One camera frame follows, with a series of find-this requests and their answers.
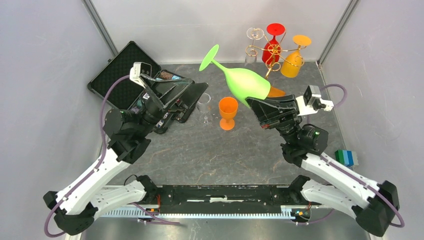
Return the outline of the clear wine glass front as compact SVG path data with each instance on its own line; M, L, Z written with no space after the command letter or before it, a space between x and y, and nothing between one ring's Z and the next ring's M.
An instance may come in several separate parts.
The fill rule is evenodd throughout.
M196 107L199 110L199 121L204 125L210 125L213 120L211 114L211 96L204 92L198 99Z

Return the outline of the clear wine glass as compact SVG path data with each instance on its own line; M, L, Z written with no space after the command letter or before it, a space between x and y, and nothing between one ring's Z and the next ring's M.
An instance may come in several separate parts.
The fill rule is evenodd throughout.
M204 125L210 125L213 120L211 114L211 96L204 92L198 99L196 107L199 110L199 121Z
M258 27L251 27L246 31L246 35L251 39L251 43L245 49L244 67L248 68L257 62L258 48L255 45L255 41L264 37L264 31Z

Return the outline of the green wine glass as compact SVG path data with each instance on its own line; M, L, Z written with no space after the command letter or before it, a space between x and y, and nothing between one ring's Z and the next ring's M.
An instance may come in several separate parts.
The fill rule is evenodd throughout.
M219 45L214 45L203 58L199 71L205 70L210 64L218 67L225 75L226 84L230 92L242 104L248 106L247 98L264 100L267 98L271 84L256 72L246 68L228 68L215 60Z

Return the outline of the orange wine glass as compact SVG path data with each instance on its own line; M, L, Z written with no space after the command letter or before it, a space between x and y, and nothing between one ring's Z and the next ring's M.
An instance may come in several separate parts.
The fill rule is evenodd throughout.
M238 101L233 97L224 97L219 101L218 109L221 116L219 126L225 131L232 130L236 124L234 117L238 111Z

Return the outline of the yellow wine glass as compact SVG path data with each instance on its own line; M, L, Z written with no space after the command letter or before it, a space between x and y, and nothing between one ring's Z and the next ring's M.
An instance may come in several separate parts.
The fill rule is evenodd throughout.
M280 69L280 73L287 78L295 78L299 74L301 67L305 64L301 50L312 43L311 39L305 35L295 35L292 40L297 48L290 51Z

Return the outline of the red wine glass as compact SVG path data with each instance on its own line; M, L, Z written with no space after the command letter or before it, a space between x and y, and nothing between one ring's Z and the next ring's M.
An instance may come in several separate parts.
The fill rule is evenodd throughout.
M261 59L266 65L271 66L280 60L282 49L280 47L280 42L277 41L277 36L285 34L286 28L281 23L271 23L267 26L266 31L272 36L272 39L267 40L263 48Z

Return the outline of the clear wine glass back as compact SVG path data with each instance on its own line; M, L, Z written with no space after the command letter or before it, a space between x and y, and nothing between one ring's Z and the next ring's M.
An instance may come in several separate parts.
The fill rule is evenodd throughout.
M251 39L251 43L245 49L244 67L248 68L257 62L258 48L255 45L255 41L264 37L264 31L258 27L251 27L246 31L246 35Z

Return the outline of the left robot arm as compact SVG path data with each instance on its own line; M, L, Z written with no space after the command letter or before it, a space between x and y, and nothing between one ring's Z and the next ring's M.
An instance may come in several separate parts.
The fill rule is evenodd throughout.
M153 203L158 189L148 176L139 176L108 192L101 190L141 158L151 143L148 135L175 103L183 101L193 106L208 88L207 83L196 83L190 78L157 80L143 73L129 74L126 78L149 95L141 110L101 111L102 151L98 159L69 186L43 196L50 210L46 221L54 220L61 235L78 235L105 213L122 206L141 201Z

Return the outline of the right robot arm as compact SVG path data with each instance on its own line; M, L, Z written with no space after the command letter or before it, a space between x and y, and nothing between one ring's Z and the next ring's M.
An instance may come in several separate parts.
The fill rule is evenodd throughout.
M302 124L302 116L331 111L334 103L318 95L246 98L263 129L276 129L283 137L283 158L326 180L320 184L307 176L291 183L289 199L319 203L352 217L369 234L382 237L394 218L400 218L397 187L360 175L325 153L329 134L313 124Z

